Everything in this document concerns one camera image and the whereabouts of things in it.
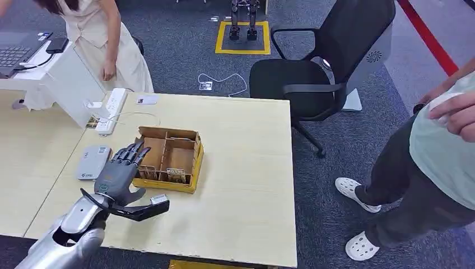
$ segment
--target long dark hair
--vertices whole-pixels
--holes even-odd
[[[58,3],[60,0],[33,0],[40,5],[42,8],[46,8],[49,12],[53,14],[61,15],[63,14],[63,9]],[[77,11],[79,9],[79,0],[64,0],[68,5],[70,10]]]

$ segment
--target robot finger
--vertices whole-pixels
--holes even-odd
[[[126,161],[126,165],[129,165],[131,164],[131,162],[133,162],[133,160],[135,159],[135,157],[137,156],[137,151],[138,149],[140,149],[140,147],[143,145],[143,141],[140,141],[139,143],[136,143],[131,151],[129,152],[129,154],[127,155],[127,158],[124,159],[124,161]]]
[[[119,160],[123,161],[127,158],[127,155],[129,155],[130,151],[132,150],[133,146],[135,146],[135,143],[130,144],[119,156]]]
[[[143,161],[143,158],[145,157],[145,154],[147,154],[150,149],[152,149],[151,147],[146,147],[144,149],[142,149],[138,154],[137,154],[137,158],[135,159],[135,161],[133,162],[134,165],[136,166],[139,166],[140,163]]]
[[[119,159],[119,156],[120,154],[122,154],[122,152],[124,152],[125,149],[120,149],[119,151],[117,151],[114,156],[112,157],[112,159],[110,159],[110,162],[113,163],[115,161],[117,161]]]

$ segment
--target white sandal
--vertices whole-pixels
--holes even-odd
[[[379,247],[375,247],[368,238],[365,232],[353,237],[346,243],[346,254],[355,261],[365,261],[370,259],[378,252]]]
[[[356,182],[351,178],[337,178],[335,180],[335,186],[337,190],[341,192],[344,196],[355,200],[361,207],[363,207],[366,211],[371,213],[378,213],[381,210],[381,206],[369,206],[358,199],[355,194],[355,188],[361,185],[360,183]]]

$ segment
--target power strip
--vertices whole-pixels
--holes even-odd
[[[96,131],[101,136],[108,136],[114,131],[114,127],[117,124],[117,114],[120,113],[124,106],[125,99],[127,98],[127,89],[115,88],[110,94],[107,101],[106,108],[109,111],[109,118],[100,118],[96,126]]]

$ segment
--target chair armrest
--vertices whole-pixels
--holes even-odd
[[[289,94],[298,94],[298,93],[323,93],[323,92],[333,92],[334,93],[334,103],[328,107],[325,111],[319,115],[313,117],[298,117],[299,120],[309,120],[309,121],[319,121],[324,120],[334,113],[340,111],[345,102],[346,102],[346,82],[341,84],[291,84],[283,87],[284,98],[290,100]]]
[[[274,38],[274,34],[275,33],[278,33],[278,32],[296,32],[296,31],[310,31],[310,32],[313,32],[314,36],[315,36],[315,45],[316,45],[316,38],[318,36],[318,32],[319,32],[319,28],[316,28],[316,27],[302,27],[302,26],[290,26],[290,25],[277,25],[277,26],[274,26],[271,28],[271,40],[272,40],[272,43],[274,44],[274,46],[276,47],[277,49],[277,52],[279,52],[279,55],[281,56],[282,59],[287,59],[283,53],[282,53],[282,50],[281,48],[277,45],[277,42]]]
[[[335,92],[345,91],[346,83],[341,84],[290,84],[283,87],[283,95],[297,93],[297,92]]]

